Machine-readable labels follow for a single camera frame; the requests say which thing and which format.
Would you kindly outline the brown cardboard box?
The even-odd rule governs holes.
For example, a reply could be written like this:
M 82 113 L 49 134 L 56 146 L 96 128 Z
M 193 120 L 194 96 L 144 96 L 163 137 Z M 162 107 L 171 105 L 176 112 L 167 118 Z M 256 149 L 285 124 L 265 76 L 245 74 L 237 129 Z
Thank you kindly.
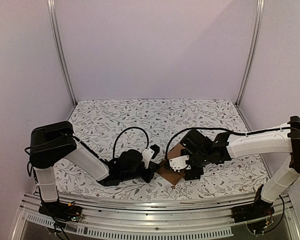
M 168 162 L 172 158 L 180 157 L 181 156 L 181 150 L 183 150 L 183 149 L 184 149 L 184 147 L 180 143 L 176 144 L 167 153 L 168 160 L 165 157 L 159 163 L 159 169 L 156 171 L 157 174 L 159 174 L 163 179 L 168 181 L 173 186 L 175 186 L 184 177 L 185 171 L 181 170 L 180 172 L 178 172 L 178 171 L 174 171 L 171 168 L 168 168 Z

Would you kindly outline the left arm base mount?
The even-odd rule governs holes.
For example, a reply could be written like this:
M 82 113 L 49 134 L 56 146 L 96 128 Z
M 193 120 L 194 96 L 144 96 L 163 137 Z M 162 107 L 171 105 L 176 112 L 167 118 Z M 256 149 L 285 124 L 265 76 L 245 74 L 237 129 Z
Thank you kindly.
M 62 222 L 78 222 L 82 217 L 83 208 L 75 201 L 69 203 L 60 202 L 59 199 L 53 202 L 41 200 L 38 212 Z

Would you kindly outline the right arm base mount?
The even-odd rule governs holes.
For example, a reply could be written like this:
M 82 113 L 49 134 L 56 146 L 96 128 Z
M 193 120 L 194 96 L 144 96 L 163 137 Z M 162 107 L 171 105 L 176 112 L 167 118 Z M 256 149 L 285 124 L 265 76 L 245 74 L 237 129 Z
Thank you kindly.
M 252 203 L 235 206 L 231 209 L 231 217 L 235 223 L 270 216 L 274 213 L 273 204 L 263 201 L 260 192 L 256 193 Z

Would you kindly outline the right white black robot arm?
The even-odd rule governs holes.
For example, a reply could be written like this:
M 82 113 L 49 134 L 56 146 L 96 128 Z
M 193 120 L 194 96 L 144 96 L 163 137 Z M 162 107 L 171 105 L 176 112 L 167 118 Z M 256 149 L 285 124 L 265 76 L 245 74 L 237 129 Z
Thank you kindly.
M 259 187 L 248 213 L 259 218 L 268 206 L 300 177 L 300 118 L 290 117 L 279 126 L 249 131 L 233 132 L 228 129 L 209 139 L 192 128 L 179 142 L 190 154 L 190 163 L 196 167 L 222 164 L 244 156 L 268 153 L 288 153 L 284 164 L 274 176 Z

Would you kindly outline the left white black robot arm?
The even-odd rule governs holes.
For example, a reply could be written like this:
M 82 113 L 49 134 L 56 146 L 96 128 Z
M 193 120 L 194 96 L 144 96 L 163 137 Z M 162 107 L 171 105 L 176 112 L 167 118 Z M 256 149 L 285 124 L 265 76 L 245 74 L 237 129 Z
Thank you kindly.
M 107 161 L 74 135 L 69 121 L 35 128 L 24 151 L 29 156 L 44 207 L 53 217 L 60 217 L 65 211 L 59 202 L 53 169 L 62 159 L 77 165 L 104 187 L 138 178 L 149 183 L 159 169 L 159 164 L 153 161 L 160 152 L 158 145 L 147 144 L 142 152 L 129 149 Z

